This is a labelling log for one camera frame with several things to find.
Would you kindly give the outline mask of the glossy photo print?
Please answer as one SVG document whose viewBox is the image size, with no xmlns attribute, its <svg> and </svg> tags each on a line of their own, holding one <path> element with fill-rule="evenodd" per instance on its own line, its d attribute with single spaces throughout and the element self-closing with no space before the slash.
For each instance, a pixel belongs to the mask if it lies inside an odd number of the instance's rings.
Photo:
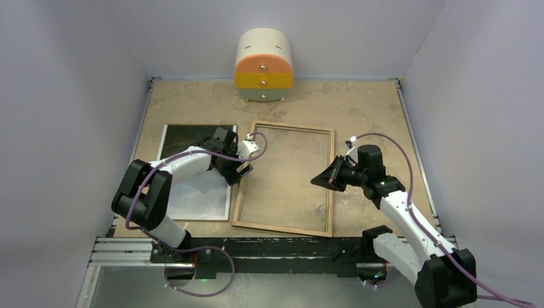
<svg viewBox="0 0 544 308">
<path fill-rule="evenodd" d="M 166 124 L 162 130 L 157 159 L 170 157 L 213 136 L 218 125 Z M 227 221 L 231 187 L 217 170 L 206 171 L 173 185 L 167 214 L 173 220 Z"/>
</svg>

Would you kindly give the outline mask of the black wooden picture frame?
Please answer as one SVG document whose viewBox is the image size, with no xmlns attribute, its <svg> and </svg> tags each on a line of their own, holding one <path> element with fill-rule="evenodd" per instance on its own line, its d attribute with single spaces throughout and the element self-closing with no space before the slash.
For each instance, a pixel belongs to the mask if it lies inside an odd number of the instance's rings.
<svg viewBox="0 0 544 308">
<path fill-rule="evenodd" d="M 250 131 L 263 133 L 268 148 L 239 185 L 232 225 L 332 237 L 334 194 L 310 180 L 334 158 L 334 129 L 255 120 Z"/>
</svg>

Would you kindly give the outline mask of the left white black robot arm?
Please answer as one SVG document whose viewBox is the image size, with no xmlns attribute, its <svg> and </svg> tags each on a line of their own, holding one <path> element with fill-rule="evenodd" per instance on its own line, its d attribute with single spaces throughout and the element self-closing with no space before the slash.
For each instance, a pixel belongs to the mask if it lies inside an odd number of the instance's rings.
<svg viewBox="0 0 544 308">
<path fill-rule="evenodd" d="M 240 139 L 231 130 L 217 128 L 212 136 L 170 157 L 130 162 L 111 209 L 124 218 L 127 228 L 146 232 L 167 246 L 172 260 L 184 262 L 191 256 L 191 234 L 167 214 L 172 186 L 207 171 L 217 171 L 228 185 L 237 184 L 263 152 L 253 133 Z"/>
</svg>

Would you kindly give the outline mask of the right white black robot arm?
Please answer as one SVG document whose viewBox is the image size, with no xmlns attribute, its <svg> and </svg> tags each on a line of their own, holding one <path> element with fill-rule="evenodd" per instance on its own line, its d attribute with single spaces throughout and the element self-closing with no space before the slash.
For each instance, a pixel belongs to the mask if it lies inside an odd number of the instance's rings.
<svg viewBox="0 0 544 308">
<path fill-rule="evenodd" d="M 362 232 L 360 252 L 368 261 L 391 264 L 414 286 L 422 307 L 460 307 L 477 299 L 475 258 L 458 250 L 422 216 L 396 177 L 386 173 L 382 152 L 367 144 L 338 155 L 311 184 L 343 192 L 360 187 L 364 196 L 399 228 L 405 241 L 385 226 Z"/>
</svg>

